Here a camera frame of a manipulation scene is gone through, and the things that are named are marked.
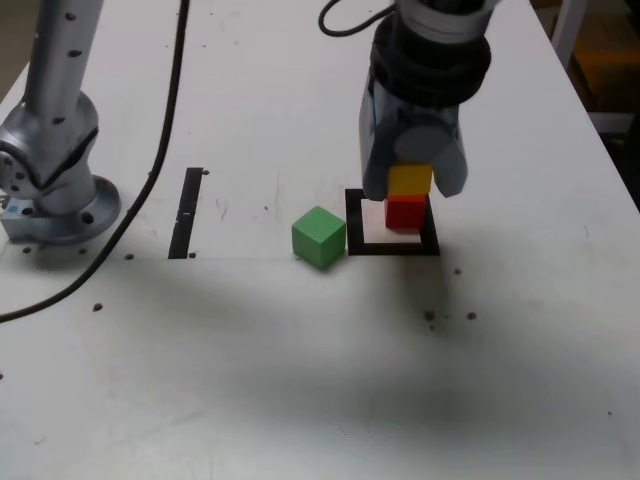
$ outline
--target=wooden block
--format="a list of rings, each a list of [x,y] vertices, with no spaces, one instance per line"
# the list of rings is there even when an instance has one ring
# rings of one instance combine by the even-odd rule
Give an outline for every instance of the wooden block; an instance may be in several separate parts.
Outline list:
[[[385,226],[391,230],[420,230],[426,211],[426,195],[389,196],[385,200]]]
[[[344,220],[314,207],[291,228],[293,251],[316,268],[329,267],[344,253],[347,226]]]
[[[431,165],[394,165],[388,174],[388,196],[428,195],[431,190]]]

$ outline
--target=black tape marking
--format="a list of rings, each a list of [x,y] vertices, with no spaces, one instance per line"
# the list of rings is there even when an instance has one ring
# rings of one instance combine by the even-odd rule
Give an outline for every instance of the black tape marking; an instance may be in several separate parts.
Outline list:
[[[193,221],[198,206],[200,184],[202,183],[202,168],[187,168],[182,185],[182,196],[178,206],[178,216],[173,227],[171,246],[169,247],[169,259],[187,258],[189,255],[189,242]]]
[[[362,228],[362,200],[366,199],[361,189],[344,191],[347,209],[347,245],[349,255],[395,255],[395,256],[439,256],[440,245],[433,220],[431,202],[427,197],[424,226],[420,230],[420,243],[365,243]]]

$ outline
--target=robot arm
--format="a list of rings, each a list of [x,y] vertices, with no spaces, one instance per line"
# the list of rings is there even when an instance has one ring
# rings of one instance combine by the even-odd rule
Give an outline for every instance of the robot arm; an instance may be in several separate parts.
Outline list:
[[[0,186],[12,197],[2,224],[14,242],[81,242],[118,217],[116,188],[89,170],[98,114],[80,91],[102,2],[41,2],[25,95],[0,126]],[[489,67],[484,32],[496,3],[397,0],[378,26],[360,112],[363,188],[371,200],[387,197],[397,164],[430,164],[445,196],[462,190],[458,106]]]
[[[387,197],[394,165],[430,164],[445,197],[460,193],[467,162],[458,107],[491,63],[484,33],[497,0],[397,0],[377,27],[360,110],[362,183]]]
[[[75,243],[117,218],[115,187],[91,175],[98,113],[80,91],[103,0],[43,0],[23,99],[0,126],[2,224],[12,241]]]

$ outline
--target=black cable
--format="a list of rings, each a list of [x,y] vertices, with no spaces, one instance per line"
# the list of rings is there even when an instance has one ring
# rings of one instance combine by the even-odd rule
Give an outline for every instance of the black cable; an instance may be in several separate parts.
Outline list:
[[[339,1],[340,0],[329,0],[329,3],[327,3],[324,6],[324,8],[320,11],[320,16],[318,17],[318,26],[320,27],[320,30],[322,31],[322,33],[324,33],[325,35],[329,35],[330,37],[349,37],[351,35],[355,35],[356,33],[359,33],[364,29],[368,28],[369,26],[371,26],[373,23],[377,22],[381,18],[386,17],[396,9],[396,4],[394,3],[393,5],[390,5],[387,8],[385,8],[384,10],[379,11],[373,17],[369,18],[365,22],[353,28],[350,28],[349,30],[329,30],[324,24],[324,17],[327,16],[327,13],[329,13],[329,10],[331,10],[334,7],[334,5]]]
[[[91,276],[96,273],[98,268],[104,263],[109,254],[113,251],[115,246],[118,244],[124,233],[133,222],[133,219],[136,217],[140,209],[144,205],[145,201],[149,197],[151,190],[156,184],[158,177],[160,176],[160,171],[162,170],[162,165],[164,164],[164,160],[167,156],[167,149],[169,148],[169,140],[171,139],[171,129],[173,128],[173,118],[176,112],[176,103],[178,100],[178,90],[180,87],[180,72],[182,70],[182,56],[184,53],[184,43],[185,36],[187,30],[187,18],[189,16],[189,6],[190,0],[181,0],[180,1],[180,13],[178,16],[178,28],[176,32],[176,45],[173,52],[173,65],[171,67],[171,81],[169,83],[169,94],[167,97],[167,108],[165,110],[164,116],[164,124],[162,126],[162,134],[160,136],[160,144],[158,146],[158,153],[156,155],[156,159],[153,163],[153,167],[151,168],[151,172],[149,174],[149,178],[147,182],[142,187],[140,194],[133,202],[133,205],[129,209],[129,212],[125,215],[124,219],[118,225],[118,228],[109,241],[106,243],[104,248],[100,251],[100,253],[96,256],[96,258],[91,262],[91,265],[87,267],[87,269],[80,275],[71,285],[69,285],[64,290],[56,293],[52,297],[43,300],[42,302],[36,303],[35,305],[31,305],[30,307],[23,308],[21,310],[16,310],[15,312],[5,313],[0,315],[0,323],[9,322],[11,320],[16,320],[21,317],[26,317],[27,315],[31,315],[36,312],[40,312],[45,308],[51,307],[55,305],[61,300],[64,300],[69,295],[78,290],[82,285],[84,285]]]

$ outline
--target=white table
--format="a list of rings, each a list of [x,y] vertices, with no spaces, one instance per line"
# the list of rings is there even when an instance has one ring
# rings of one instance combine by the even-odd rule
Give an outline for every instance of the white table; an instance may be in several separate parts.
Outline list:
[[[85,287],[0,326],[0,478],[638,478],[640,219],[531,7],[494,15],[493,64],[461,113],[468,187],[433,195],[441,258],[320,274],[295,261],[290,226],[314,205],[344,215],[360,185],[373,34],[322,36],[323,1],[193,2],[152,197]],[[128,206],[155,156],[178,2],[105,3],[92,166]],[[335,27],[384,6],[343,3]],[[211,171],[197,258],[168,261],[187,167]],[[103,241],[85,256],[7,245],[2,309],[65,286]]]

